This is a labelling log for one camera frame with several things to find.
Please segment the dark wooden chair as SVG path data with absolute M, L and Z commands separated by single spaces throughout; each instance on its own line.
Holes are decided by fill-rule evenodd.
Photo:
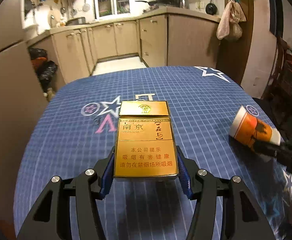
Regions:
M 292 116 L 292 48 L 282 37 L 277 37 L 273 68 L 262 98 L 278 116 Z

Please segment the blue grid tablecloth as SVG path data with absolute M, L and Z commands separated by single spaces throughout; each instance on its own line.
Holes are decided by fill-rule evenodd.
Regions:
M 219 70 L 79 79 L 32 133 L 14 222 L 18 239 L 292 239 L 292 143 Z

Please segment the steel kettle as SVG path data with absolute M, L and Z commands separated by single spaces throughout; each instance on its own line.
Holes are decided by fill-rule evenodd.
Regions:
M 175 7 L 189 9 L 189 1 L 188 0 L 173 0 Z

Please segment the hanging pink plastic bags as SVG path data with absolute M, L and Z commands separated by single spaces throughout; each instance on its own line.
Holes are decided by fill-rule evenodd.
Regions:
M 243 9 L 236 0 L 229 0 L 217 27 L 217 38 L 219 40 L 237 41 L 242 36 L 240 22 L 246 22 Z

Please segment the orange paper cup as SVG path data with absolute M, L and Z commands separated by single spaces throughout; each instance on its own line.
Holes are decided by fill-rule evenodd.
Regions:
M 243 106 L 239 108 L 235 115 L 230 126 L 229 136 L 254 152 L 256 152 L 254 148 L 256 141 L 268 142 L 278 146 L 281 142 L 281 135 L 276 128 L 251 115 Z

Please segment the beige refrigerator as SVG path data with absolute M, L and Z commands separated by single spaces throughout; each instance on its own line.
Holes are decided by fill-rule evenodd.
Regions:
M 0 5 L 0 222 L 13 223 L 17 173 L 47 106 L 22 29 L 23 0 Z

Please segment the gold cigarette pack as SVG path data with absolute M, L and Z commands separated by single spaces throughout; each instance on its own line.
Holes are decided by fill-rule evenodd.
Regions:
M 115 178 L 165 180 L 178 176 L 167 101 L 123 101 L 117 132 Z

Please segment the beige kitchen cabinets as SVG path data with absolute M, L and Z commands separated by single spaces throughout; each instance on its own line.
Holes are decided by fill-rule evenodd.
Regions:
M 135 17 L 53 28 L 27 41 L 42 48 L 59 69 L 57 86 L 93 74 L 103 61 L 138 56 L 148 67 L 215 68 L 220 18 L 161 7 Z

